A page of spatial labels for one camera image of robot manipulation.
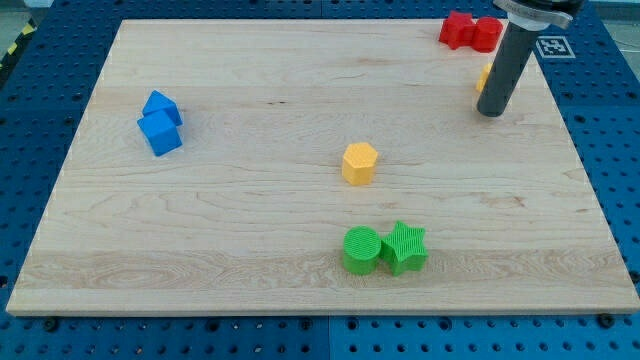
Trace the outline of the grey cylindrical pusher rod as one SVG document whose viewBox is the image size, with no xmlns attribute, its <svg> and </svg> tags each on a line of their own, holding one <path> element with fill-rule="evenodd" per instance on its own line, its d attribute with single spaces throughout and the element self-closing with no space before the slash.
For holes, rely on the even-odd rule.
<svg viewBox="0 0 640 360">
<path fill-rule="evenodd" d="M 539 35 L 510 22 L 501 40 L 476 109 L 487 117 L 501 116 L 528 63 Z"/>
</svg>

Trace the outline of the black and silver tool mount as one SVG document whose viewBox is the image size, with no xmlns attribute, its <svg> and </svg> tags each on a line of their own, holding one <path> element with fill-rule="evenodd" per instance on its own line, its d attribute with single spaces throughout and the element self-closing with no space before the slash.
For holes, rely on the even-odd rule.
<svg viewBox="0 0 640 360">
<path fill-rule="evenodd" d="M 493 0 L 507 13 L 510 25 L 521 29 L 567 29 L 584 6 L 584 0 Z"/>
</svg>

